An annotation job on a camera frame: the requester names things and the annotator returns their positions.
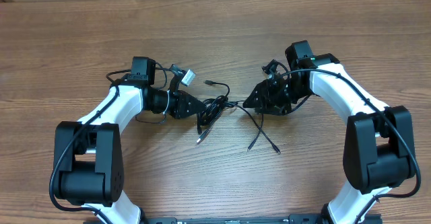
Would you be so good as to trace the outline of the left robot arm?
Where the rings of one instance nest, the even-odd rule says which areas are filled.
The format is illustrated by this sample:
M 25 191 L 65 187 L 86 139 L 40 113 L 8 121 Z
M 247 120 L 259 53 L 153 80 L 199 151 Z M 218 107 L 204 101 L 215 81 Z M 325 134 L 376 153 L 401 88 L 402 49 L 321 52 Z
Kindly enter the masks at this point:
M 183 119 L 205 105 L 179 88 L 194 80 L 190 69 L 133 57 L 131 68 L 118 74 L 118 79 L 106 74 L 109 93 L 94 110 L 56 127 L 48 191 L 60 211 L 89 211 L 102 223 L 146 223 L 124 191 L 121 133 L 143 111 Z

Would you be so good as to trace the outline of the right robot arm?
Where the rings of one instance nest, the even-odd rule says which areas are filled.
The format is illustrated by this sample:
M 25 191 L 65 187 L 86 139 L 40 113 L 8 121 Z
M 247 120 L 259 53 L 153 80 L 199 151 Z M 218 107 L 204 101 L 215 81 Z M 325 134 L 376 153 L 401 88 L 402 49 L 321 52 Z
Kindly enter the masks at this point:
M 390 107 L 358 85 L 331 53 L 315 55 L 303 40 L 285 51 L 285 73 L 272 60 L 243 108 L 259 114 L 285 116 L 307 99 L 323 98 L 346 124 L 343 170 L 346 181 L 321 213 L 294 215 L 288 223 L 382 223 L 369 210 L 381 198 L 409 198 L 420 189 L 413 123 L 404 106 Z

